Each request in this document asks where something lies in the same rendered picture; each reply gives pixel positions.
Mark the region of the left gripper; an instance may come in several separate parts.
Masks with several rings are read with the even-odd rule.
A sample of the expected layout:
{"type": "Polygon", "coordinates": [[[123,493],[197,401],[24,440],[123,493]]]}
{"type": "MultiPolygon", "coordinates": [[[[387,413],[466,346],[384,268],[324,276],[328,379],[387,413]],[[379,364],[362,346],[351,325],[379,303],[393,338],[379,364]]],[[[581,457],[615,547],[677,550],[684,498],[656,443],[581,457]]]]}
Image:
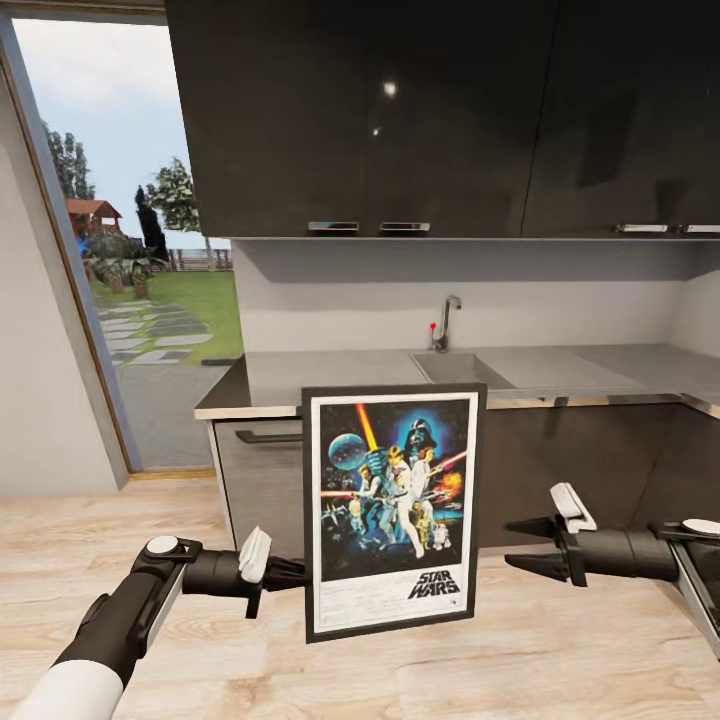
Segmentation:
{"type": "Polygon", "coordinates": [[[279,592],[292,588],[306,588],[313,583],[313,578],[304,575],[304,566],[291,562],[289,558],[267,557],[264,574],[258,583],[249,583],[241,577],[239,557],[241,552],[220,551],[216,561],[209,596],[247,598],[245,619],[257,616],[262,590],[279,592]]]}

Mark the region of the poster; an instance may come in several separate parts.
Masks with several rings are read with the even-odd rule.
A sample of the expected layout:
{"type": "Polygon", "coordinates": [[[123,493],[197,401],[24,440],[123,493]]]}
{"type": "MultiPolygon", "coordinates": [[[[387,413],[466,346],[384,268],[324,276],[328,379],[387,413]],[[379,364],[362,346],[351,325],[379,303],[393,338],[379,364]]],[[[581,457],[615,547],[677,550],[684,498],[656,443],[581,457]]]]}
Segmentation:
{"type": "Polygon", "coordinates": [[[488,394],[302,388],[308,644],[474,618],[488,394]]]}

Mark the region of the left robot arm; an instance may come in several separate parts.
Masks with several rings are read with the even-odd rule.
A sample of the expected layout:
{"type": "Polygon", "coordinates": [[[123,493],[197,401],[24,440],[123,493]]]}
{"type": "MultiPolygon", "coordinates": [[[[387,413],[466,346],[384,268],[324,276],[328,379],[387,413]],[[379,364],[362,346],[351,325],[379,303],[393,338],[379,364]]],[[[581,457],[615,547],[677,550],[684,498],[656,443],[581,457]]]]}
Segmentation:
{"type": "Polygon", "coordinates": [[[262,590],[306,588],[313,578],[289,558],[269,557],[271,538],[255,528],[242,551],[209,551],[174,535],[151,539],[112,595],[89,608],[53,667],[10,720],[112,720],[138,659],[144,659],[179,593],[247,598],[257,616],[262,590]]]}

